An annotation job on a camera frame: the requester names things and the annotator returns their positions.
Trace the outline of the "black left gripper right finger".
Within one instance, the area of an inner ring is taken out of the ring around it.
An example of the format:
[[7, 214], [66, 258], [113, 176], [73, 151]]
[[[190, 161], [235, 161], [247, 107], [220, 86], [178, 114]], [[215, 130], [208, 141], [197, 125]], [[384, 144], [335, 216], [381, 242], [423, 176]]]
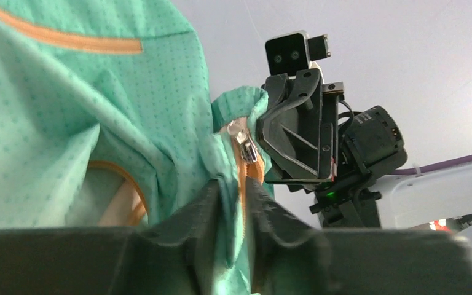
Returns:
[[472, 294], [472, 254], [450, 234], [310, 227], [246, 179], [259, 294]]

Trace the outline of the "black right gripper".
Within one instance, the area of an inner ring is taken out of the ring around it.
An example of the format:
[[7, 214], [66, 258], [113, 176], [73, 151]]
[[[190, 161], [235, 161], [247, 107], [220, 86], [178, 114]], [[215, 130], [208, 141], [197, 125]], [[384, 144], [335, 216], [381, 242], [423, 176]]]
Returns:
[[370, 188], [407, 161], [403, 136], [389, 113], [381, 106], [354, 112], [342, 124], [337, 145], [339, 96], [324, 85], [319, 69], [270, 76], [262, 87], [269, 100], [256, 136], [272, 163], [266, 181], [334, 179], [317, 187], [310, 207], [321, 226], [380, 227], [376, 202], [382, 194]]

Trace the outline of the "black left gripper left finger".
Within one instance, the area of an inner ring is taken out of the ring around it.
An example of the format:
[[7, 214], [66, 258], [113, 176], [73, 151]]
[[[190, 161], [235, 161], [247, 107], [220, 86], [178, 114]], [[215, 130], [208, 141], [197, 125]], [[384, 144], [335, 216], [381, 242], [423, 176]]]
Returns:
[[212, 294], [219, 184], [148, 230], [0, 230], [0, 294]]

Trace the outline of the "orange and teal jacket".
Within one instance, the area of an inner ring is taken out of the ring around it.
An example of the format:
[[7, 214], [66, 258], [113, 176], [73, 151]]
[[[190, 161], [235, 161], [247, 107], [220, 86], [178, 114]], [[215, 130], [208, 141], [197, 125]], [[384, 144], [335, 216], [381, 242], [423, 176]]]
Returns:
[[148, 228], [220, 182], [215, 294], [251, 294], [246, 164], [267, 92], [211, 100], [199, 37], [170, 1], [0, 1], [0, 229]]

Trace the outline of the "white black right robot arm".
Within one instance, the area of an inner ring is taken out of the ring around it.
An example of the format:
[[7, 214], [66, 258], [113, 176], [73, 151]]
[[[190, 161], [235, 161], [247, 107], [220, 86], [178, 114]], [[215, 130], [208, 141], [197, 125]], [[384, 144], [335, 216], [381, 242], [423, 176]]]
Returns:
[[323, 227], [429, 223], [472, 248], [472, 155], [404, 168], [403, 136], [389, 113], [339, 113], [344, 86], [325, 83], [318, 69], [270, 76], [264, 89], [269, 105], [256, 136], [272, 160], [266, 180], [314, 194], [310, 211]]

